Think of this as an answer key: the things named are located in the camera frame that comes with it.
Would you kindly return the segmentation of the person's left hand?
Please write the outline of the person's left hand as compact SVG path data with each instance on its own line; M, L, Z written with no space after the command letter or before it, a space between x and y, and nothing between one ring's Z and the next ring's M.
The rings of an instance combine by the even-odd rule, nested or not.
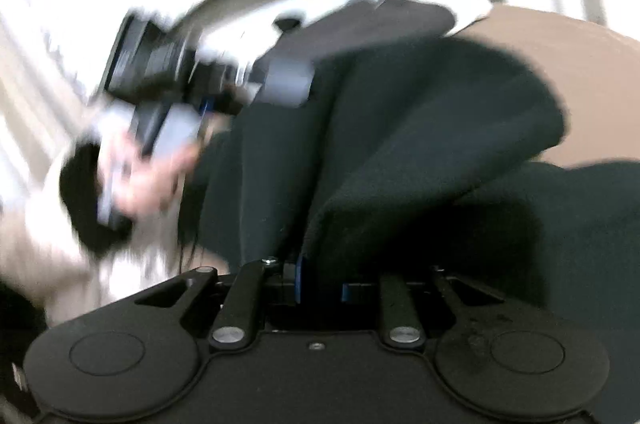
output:
M201 145L191 143L160 157L143 158L137 142L127 133L101 144L98 184L112 194L120 214L136 219L165 210L178 185L198 162Z

